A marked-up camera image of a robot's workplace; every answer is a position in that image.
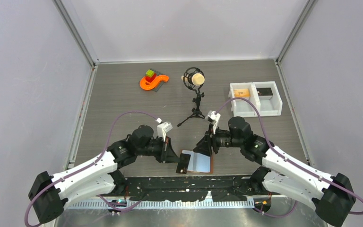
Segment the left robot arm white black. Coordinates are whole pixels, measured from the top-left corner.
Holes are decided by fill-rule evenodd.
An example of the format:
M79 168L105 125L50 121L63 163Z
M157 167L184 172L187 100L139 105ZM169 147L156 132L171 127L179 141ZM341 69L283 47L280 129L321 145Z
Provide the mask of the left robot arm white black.
M139 156L154 157L159 163L177 163L179 157L166 134L169 122L157 126L158 136L148 125L141 125L123 140L108 146L104 153L69 170L48 174L41 172L28 193L40 224L48 223L71 205L97 195L122 195L126 180L120 169L134 163Z

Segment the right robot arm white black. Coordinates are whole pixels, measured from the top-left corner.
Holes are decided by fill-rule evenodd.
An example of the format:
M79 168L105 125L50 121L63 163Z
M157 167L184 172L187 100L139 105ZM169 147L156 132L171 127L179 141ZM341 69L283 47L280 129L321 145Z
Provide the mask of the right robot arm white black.
M197 143L194 152L205 156L220 148L239 148L240 153L260 167L251 175L251 189L257 194L283 194L313 209L323 221L341 227L356 198L351 182L342 173L331 175L317 170L284 152L273 142L254 134L242 117L228 121L228 130L209 129Z

